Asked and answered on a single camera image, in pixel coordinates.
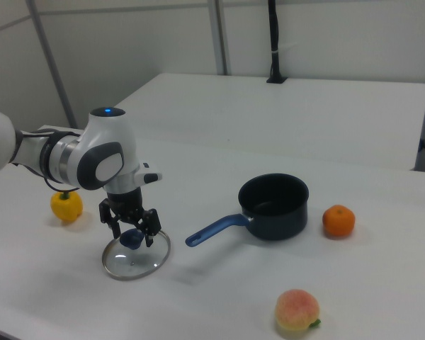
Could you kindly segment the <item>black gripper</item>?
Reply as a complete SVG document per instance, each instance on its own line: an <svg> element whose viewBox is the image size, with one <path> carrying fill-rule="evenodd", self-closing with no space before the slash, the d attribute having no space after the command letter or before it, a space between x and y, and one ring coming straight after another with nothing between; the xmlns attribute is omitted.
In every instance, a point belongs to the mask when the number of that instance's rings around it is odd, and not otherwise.
<svg viewBox="0 0 425 340"><path fill-rule="evenodd" d="M119 220L131 225L136 225L141 220L138 229L143 233L147 247L151 247L154 237L162 228L156 209L144 211L141 188L128 193L107 193L107 198L99 204L98 209L100 221L108 225L114 238L121 236Z"/></svg>

